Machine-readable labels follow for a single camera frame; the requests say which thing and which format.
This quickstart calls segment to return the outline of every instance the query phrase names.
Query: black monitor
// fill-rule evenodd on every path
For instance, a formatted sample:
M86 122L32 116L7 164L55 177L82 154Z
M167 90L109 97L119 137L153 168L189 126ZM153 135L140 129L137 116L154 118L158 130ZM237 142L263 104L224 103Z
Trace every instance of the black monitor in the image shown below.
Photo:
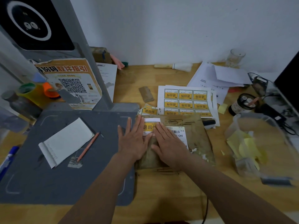
M293 108L294 112L299 116L299 52L294 56L291 62L282 71L275 80L275 86L278 88L282 97Z

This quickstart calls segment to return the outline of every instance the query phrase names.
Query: glass cup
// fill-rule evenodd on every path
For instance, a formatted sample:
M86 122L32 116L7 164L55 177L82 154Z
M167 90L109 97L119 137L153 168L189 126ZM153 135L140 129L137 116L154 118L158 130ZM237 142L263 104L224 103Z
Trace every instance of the glass cup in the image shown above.
M237 67L245 55L246 53L240 49L232 49L225 60L225 65L227 67Z

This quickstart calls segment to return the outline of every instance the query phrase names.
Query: power adapter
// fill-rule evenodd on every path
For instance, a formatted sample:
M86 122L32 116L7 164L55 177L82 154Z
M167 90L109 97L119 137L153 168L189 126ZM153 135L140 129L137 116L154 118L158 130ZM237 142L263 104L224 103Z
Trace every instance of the power adapter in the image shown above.
M286 117L282 116L279 112L277 112L275 109L271 108L267 104L260 105L255 109L256 113L263 113L266 116L271 117L274 119L279 126L284 125L286 121Z

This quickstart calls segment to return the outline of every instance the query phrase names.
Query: bottle cap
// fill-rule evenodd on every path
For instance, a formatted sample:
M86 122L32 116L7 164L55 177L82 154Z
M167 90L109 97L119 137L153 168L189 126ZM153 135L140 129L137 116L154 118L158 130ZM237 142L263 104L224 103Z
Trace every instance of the bottle cap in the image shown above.
M1 95L1 98L3 100L6 100L8 102L13 102L13 101L16 101L19 96L16 94L15 91L13 90L8 90L8 91L5 91L2 95Z

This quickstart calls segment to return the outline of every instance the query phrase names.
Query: wooden desk surface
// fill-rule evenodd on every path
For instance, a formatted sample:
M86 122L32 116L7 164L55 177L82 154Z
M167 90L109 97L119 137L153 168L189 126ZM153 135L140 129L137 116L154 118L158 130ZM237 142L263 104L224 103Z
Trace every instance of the wooden desk surface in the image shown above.
M182 72L173 69L155 69L152 65L129 66L117 74L114 90L114 102L144 102L138 88L148 86L157 105L159 85L186 86L196 72L199 64L193 64L192 71ZM239 93L229 93L225 103L231 105ZM299 210L299 189L270 187L260 180L240 177L230 162L229 148L224 138L225 129L231 124L232 116L226 111L219 114L220 127L208 130L216 159L216 168L256 193L281 211ZM0 161L9 149L25 140L22 136L9 133L0 148ZM70 209L69 205L15 205L1 204L1 223L57 223ZM116 207L112 223L141 224L175 220L202 219L206 207L203 192L184 174L157 174L150 171L140 172L136 178L135 197L126 207ZM209 204L208 218L218 214Z

